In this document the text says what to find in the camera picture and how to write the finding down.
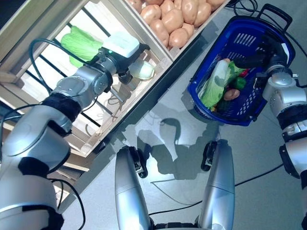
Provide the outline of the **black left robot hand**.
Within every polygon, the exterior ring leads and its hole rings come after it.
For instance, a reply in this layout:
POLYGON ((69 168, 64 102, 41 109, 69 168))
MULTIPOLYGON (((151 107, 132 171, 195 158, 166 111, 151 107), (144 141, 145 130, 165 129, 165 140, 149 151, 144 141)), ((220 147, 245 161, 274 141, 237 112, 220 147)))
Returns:
POLYGON ((150 47, 129 33, 115 32, 103 41, 98 50, 98 63, 111 75, 124 73, 145 50, 150 50, 150 47))

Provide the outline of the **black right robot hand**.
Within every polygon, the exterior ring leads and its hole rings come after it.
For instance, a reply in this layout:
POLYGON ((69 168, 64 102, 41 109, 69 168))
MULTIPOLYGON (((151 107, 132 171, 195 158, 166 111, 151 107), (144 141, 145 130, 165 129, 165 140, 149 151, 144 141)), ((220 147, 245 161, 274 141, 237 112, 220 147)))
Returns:
POLYGON ((281 65, 286 67, 287 54, 285 53, 283 46, 278 40, 271 38, 267 35, 262 36, 262 41, 259 43, 259 47, 256 54, 248 57, 237 57, 233 60, 234 64, 238 68, 251 69, 262 67, 269 69, 275 65, 281 65))

